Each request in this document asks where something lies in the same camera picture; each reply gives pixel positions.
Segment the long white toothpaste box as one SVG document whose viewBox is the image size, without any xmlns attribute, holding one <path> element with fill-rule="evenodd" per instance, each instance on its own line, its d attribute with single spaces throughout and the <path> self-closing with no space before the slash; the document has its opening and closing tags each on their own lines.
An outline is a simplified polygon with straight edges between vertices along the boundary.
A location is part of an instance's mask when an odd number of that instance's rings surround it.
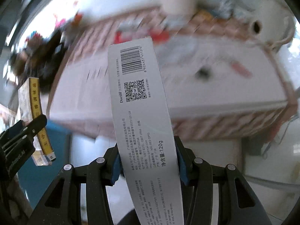
<svg viewBox="0 0 300 225">
<path fill-rule="evenodd" d="M 141 224 L 183 224 L 176 146 L 151 38 L 111 45 L 109 87 L 117 147 Z"/>
</svg>

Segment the red small wrapper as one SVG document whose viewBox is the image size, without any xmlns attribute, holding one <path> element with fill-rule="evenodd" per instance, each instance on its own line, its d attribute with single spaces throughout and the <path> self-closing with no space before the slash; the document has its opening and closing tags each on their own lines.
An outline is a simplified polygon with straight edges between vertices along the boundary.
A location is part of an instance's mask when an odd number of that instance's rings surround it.
<svg viewBox="0 0 300 225">
<path fill-rule="evenodd" d="M 251 78 L 252 73 L 245 67 L 243 66 L 239 61 L 232 61 L 230 63 L 230 67 L 235 71 L 237 74 L 244 78 Z"/>
</svg>

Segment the black wok pan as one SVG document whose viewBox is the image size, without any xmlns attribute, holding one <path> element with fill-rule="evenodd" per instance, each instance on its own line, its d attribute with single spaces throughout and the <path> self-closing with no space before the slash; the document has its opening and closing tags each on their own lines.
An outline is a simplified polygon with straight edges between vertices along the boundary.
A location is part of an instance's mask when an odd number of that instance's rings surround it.
<svg viewBox="0 0 300 225">
<path fill-rule="evenodd" d="M 41 42 L 35 50 L 27 49 L 13 53 L 10 65 L 21 86 L 29 77 L 39 79 L 41 92 L 49 92 L 59 66 L 66 53 L 61 42 L 62 32 L 56 30 L 46 42 Z"/>
</svg>

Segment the blue lower cabinet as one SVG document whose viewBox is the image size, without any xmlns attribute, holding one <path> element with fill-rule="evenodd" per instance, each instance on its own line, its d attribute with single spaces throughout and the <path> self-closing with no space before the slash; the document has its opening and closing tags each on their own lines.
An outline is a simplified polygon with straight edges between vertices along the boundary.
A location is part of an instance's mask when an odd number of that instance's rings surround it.
<svg viewBox="0 0 300 225">
<path fill-rule="evenodd" d="M 71 131 L 53 122 L 47 124 L 46 131 L 56 160 L 49 163 L 45 156 L 30 157 L 18 172 L 20 186 L 32 208 L 70 160 Z"/>
</svg>

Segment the white electric kettle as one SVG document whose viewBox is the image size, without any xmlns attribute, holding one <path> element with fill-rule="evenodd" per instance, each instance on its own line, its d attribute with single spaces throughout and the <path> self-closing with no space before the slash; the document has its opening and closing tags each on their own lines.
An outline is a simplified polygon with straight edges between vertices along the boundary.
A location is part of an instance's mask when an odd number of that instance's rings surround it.
<svg viewBox="0 0 300 225">
<path fill-rule="evenodd" d="M 249 24 L 253 39 L 269 50 L 279 51 L 294 36 L 296 23 L 291 9 L 277 0 L 260 0 Z"/>
</svg>

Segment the checkered beige table cloth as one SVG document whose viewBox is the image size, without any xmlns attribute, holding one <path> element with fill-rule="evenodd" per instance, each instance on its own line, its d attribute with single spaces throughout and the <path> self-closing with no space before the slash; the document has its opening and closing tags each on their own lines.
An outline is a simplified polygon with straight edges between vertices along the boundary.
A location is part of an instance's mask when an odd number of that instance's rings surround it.
<svg viewBox="0 0 300 225">
<path fill-rule="evenodd" d="M 297 112 L 291 83 L 272 52 L 236 19 L 207 20 L 197 13 L 179 23 L 158 7 L 113 15 L 76 37 L 57 72 L 47 114 L 52 121 L 95 138 L 114 137 L 108 50 L 117 31 L 157 29 L 170 39 L 154 50 L 174 133 L 184 140 L 231 139 L 267 132 L 273 138 Z M 251 73 L 231 67 L 238 61 Z M 211 70 L 208 79 L 195 74 Z"/>
</svg>

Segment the red white sugar bag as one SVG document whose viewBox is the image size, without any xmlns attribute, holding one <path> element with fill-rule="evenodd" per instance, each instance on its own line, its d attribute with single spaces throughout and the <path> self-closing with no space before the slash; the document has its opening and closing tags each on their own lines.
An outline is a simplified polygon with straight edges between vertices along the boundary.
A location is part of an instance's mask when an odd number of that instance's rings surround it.
<svg viewBox="0 0 300 225">
<path fill-rule="evenodd" d="M 150 37 L 155 44 L 165 43 L 170 39 L 167 31 L 157 29 L 138 29 L 129 31 L 117 31 L 114 36 L 114 44 L 120 44 L 137 39 Z"/>
</svg>

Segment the black bottle cap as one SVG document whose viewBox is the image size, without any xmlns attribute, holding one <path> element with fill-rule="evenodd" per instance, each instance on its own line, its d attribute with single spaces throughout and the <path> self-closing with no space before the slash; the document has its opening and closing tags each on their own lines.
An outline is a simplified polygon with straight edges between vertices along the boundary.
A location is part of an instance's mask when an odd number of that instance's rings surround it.
<svg viewBox="0 0 300 225">
<path fill-rule="evenodd" d="M 207 67 L 201 67 L 195 74 L 198 78 L 208 79 L 211 76 L 211 70 Z"/>
</svg>

